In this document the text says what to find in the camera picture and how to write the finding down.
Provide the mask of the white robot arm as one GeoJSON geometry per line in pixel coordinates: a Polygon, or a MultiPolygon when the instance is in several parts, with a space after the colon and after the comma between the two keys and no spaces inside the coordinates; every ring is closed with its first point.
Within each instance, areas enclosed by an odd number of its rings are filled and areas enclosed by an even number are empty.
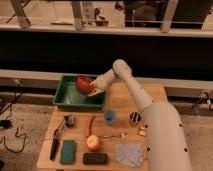
{"type": "Polygon", "coordinates": [[[148,171],[192,171],[184,127],[176,108],[167,101],[155,100],[132,75],[122,59],[91,82],[90,96],[106,91],[123,81],[138,107],[146,126],[148,171]]]}

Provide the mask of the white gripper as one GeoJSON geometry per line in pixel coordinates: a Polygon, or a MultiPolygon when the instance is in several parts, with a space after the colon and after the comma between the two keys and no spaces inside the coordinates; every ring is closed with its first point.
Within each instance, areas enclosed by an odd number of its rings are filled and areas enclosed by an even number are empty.
{"type": "Polygon", "coordinates": [[[119,78],[115,72],[110,69],[104,74],[99,75],[94,81],[93,84],[95,88],[88,94],[88,96],[95,96],[108,89],[113,83],[118,82],[119,78]]]}

